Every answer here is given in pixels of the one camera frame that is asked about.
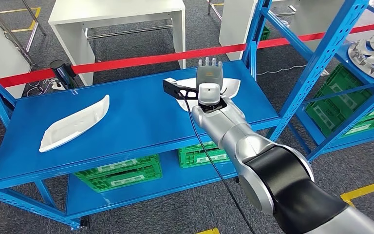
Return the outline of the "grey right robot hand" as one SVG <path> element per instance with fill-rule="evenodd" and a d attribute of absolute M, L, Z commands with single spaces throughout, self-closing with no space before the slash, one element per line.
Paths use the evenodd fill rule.
<path fill-rule="evenodd" d="M 202 83 L 216 83 L 220 88 L 223 86 L 223 63 L 217 61 L 216 58 L 198 61 L 196 70 L 196 87 Z"/>

